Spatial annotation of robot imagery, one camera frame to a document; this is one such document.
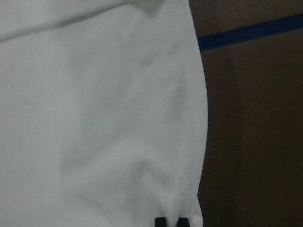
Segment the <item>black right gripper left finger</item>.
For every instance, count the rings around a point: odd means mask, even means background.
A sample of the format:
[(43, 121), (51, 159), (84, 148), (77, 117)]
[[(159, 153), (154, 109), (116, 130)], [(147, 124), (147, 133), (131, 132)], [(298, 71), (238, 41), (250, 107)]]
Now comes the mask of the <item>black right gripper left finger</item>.
[(155, 227), (167, 227), (166, 217), (156, 217), (154, 220)]

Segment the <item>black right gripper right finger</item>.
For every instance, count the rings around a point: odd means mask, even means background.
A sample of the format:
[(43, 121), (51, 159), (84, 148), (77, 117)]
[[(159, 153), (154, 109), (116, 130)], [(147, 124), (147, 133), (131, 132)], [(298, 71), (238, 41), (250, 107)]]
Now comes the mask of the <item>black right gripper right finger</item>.
[(189, 227), (189, 220), (188, 218), (179, 217), (176, 227)]

